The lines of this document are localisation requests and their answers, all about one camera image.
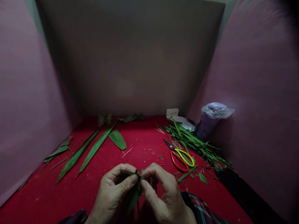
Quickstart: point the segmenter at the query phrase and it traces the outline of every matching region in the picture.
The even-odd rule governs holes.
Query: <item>yellow scissors handle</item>
[[[185,151],[181,150],[181,149],[175,149],[175,151],[177,152],[177,154],[179,154],[179,156],[182,158],[182,160],[189,166],[189,167],[194,167],[195,163],[191,157],[191,155],[189,155],[188,153],[186,153]],[[185,158],[182,156],[182,153],[184,153],[186,156],[189,157],[190,161],[192,162],[192,164],[188,163],[188,161],[185,160]]]

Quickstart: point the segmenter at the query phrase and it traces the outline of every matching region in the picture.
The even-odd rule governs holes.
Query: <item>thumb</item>
[[[145,199],[147,200],[147,202],[150,204],[150,206],[155,212],[158,209],[158,204],[159,204],[159,198],[155,190],[146,180],[141,180],[141,187],[143,189]]]
[[[134,187],[137,181],[138,181],[138,176],[136,174],[133,174],[127,177],[123,182],[121,182],[119,184],[119,196],[122,197],[123,195],[128,193],[128,191]]]

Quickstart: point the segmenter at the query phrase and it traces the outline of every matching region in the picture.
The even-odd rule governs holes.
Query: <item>plastic bag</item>
[[[205,112],[211,119],[226,119],[235,109],[228,108],[221,103],[209,103],[202,108],[202,112]]]

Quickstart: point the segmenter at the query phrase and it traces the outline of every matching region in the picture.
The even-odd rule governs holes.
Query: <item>red felt floor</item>
[[[58,184],[55,184],[56,180],[66,161],[50,169],[70,155],[70,152],[54,158],[42,171],[43,165],[41,165],[26,185],[2,206],[0,223],[57,223],[82,208],[90,213],[102,176],[120,163],[129,163],[141,170],[155,162],[160,165],[166,164],[163,168],[170,173],[177,172],[172,164],[169,148],[163,141],[163,138],[168,138],[155,130],[154,126],[155,124],[168,125],[168,121],[165,117],[148,117],[148,119],[149,121],[118,122],[114,130],[118,129],[126,141],[127,149],[124,152],[131,148],[132,150],[122,158],[124,154],[110,138],[107,138],[86,169],[75,180],[95,141],[89,145],[77,164]],[[76,151],[96,128],[97,117],[86,118],[72,132],[73,140],[69,144],[70,149]],[[204,165],[203,159],[193,152],[190,153],[194,156],[200,170],[201,164]],[[221,182],[213,179],[207,172],[205,177],[209,181],[208,185],[195,175],[194,179],[188,176],[179,183],[180,190],[202,198],[216,215],[231,223],[252,223]],[[158,195],[161,194],[162,189],[158,186]],[[140,200],[142,204],[144,196],[141,196]]]

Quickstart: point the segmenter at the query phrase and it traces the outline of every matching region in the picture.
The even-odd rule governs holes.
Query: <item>red scissors handle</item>
[[[189,167],[187,166],[187,164],[185,163],[184,160],[182,160],[177,154],[174,153],[174,151],[170,150],[170,156],[171,156],[171,159],[172,159],[172,162],[174,164],[174,166],[179,170],[181,171],[182,173],[186,173],[189,171]],[[180,162],[185,166],[185,169],[184,168],[181,168],[177,165],[177,163],[174,161],[173,159],[173,156],[175,156],[178,160],[180,160]]]

